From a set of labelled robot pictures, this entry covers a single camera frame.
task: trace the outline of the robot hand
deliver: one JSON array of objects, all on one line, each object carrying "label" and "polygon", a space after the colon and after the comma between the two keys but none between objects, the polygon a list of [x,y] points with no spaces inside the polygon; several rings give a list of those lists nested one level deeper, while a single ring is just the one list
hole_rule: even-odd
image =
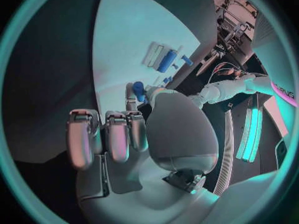
[{"label": "robot hand", "polygon": [[247,74],[238,80],[207,84],[200,93],[189,98],[201,109],[206,102],[215,104],[228,100],[238,93],[254,94],[255,92],[273,95],[270,79]]}]

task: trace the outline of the dark background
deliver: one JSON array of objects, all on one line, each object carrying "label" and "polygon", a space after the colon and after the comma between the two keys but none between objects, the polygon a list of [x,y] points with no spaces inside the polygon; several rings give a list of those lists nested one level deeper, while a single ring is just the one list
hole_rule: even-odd
[{"label": "dark background", "polygon": [[[1,16],[0,16],[0,33],[3,31],[3,28],[7,24],[9,18],[13,15],[14,11],[17,9],[19,4],[22,0],[0,0],[0,7],[1,7]],[[277,0],[277,2],[284,8],[284,11],[289,16],[289,18],[294,21],[294,25],[297,28],[297,31],[299,30],[298,24],[295,22],[298,18],[298,12],[296,9],[299,7],[298,0]],[[61,173],[63,175],[69,175],[70,178],[73,178],[73,175],[75,173],[64,173],[63,169],[64,166],[57,167],[61,170]],[[27,215],[19,208],[18,203],[14,200],[14,198],[11,196],[8,188],[4,184],[4,181],[1,179],[1,197],[2,197],[2,203],[3,208],[1,209],[1,219],[4,220],[4,222],[19,222],[19,223],[32,223],[30,218],[27,217]],[[296,223],[299,221],[299,195],[298,195],[298,188],[299,187],[299,180],[296,181],[293,185],[295,188],[290,190],[290,194],[287,197],[287,201],[284,202],[284,206],[281,207],[279,212],[276,212],[273,214],[273,217],[271,219],[271,223]],[[76,223],[82,223],[83,220],[77,219]]]}]

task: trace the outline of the green light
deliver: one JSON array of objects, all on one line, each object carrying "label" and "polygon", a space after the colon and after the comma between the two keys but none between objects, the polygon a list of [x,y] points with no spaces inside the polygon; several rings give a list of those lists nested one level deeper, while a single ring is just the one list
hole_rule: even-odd
[{"label": "green light", "polygon": [[259,112],[257,109],[252,110],[249,136],[248,136],[246,148],[245,148],[245,151],[244,151],[243,157],[242,157],[244,160],[249,160],[250,154],[253,149],[254,140],[255,140],[255,136],[256,136],[256,132],[257,132],[257,126],[258,126],[258,113]]},{"label": "green light", "polygon": [[245,150],[245,144],[247,143],[249,131],[250,131],[250,123],[251,123],[251,109],[247,109],[246,111],[246,119],[245,119],[245,126],[244,126],[244,131],[242,135],[242,140],[239,146],[238,153],[236,155],[236,158],[241,159],[244,150]]},{"label": "green light", "polygon": [[262,132],[262,122],[263,122],[263,110],[262,108],[259,109],[259,114],[258,114],[258,126],[257,126],[257,131],[256,131],[256,136],[254,140],[254,145],[253,145],[253,150],[249,158],[249,162],[254,162],[255,157],[257,155],[259,143],[260,143],[260,137],[261,137],[261,132]]}]

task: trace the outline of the table surface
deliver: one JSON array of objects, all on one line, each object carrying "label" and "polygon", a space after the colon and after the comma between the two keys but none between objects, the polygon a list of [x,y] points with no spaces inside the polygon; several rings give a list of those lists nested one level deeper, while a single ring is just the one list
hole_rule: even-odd
[{"label": "table surface", "polygon": [[93,76],[101,120],[108,110],[125,110],[128,82],[160,85],[179,69],[160,73],[143,64],[152,42],[177,50],[174,63],[184,64],[200,42],[171,12],[153,0],[101,0],[93,36]]}]

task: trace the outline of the pink light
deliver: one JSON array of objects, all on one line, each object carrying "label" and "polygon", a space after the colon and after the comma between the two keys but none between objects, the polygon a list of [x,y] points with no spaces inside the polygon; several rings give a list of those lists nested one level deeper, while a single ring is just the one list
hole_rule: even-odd
[{"label": "pink light", "polygon": [[271,86],[273,90],[278,94],[281,98],[283,98],[286,102],[290,103],[292,106],[298,107],[296,101],[292,99],[291,97],[287,96],[284,92],[279,90],[273,82],[271,82]]}]

